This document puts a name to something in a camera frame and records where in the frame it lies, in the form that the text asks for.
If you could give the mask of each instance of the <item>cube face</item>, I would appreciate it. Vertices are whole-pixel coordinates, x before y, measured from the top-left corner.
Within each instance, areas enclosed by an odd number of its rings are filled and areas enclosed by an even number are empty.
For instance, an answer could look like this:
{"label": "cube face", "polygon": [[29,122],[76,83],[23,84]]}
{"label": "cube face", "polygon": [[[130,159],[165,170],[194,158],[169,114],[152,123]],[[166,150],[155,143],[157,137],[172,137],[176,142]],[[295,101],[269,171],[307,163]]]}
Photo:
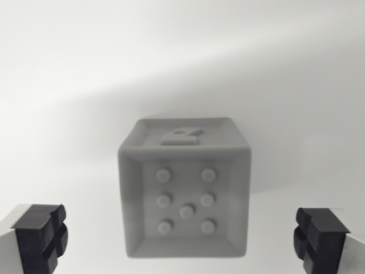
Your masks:
{"label": "cube face", "polygon": [[243,256],[250,162],[228,118],[140,120],[119,150],[127,254]]}

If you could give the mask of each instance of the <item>die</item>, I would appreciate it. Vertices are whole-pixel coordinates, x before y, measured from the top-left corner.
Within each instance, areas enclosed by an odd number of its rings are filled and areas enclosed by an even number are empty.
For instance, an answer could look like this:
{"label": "die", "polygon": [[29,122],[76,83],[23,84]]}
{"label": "die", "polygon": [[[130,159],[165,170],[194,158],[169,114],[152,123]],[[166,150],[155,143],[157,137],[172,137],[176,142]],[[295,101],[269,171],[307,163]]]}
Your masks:
{"label": "die", "polygon": [[129,257],[246,253],[251,148],[230,118],[139,120],[118,160]]}

